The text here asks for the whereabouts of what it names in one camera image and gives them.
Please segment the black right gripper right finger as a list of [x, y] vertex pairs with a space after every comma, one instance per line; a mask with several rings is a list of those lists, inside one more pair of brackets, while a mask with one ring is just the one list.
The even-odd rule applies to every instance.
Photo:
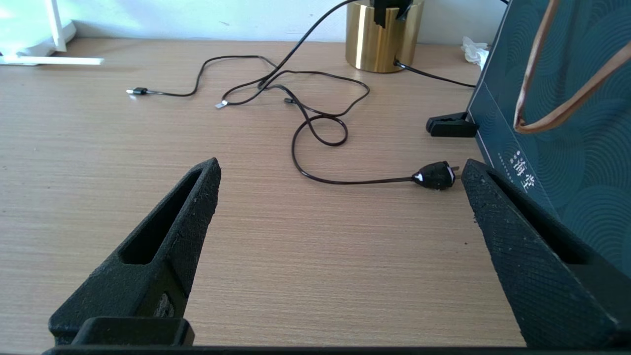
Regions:
[[527, 346], [629, 348], [629, 277], [491, 166], [460, 179]]

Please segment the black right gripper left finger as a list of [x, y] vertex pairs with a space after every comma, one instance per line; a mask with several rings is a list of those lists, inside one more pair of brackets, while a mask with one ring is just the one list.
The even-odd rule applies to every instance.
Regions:
[[215, 158], [191, 168], [52, 314], [54, 339], [96, 317], [183, 317], [220, 181]]

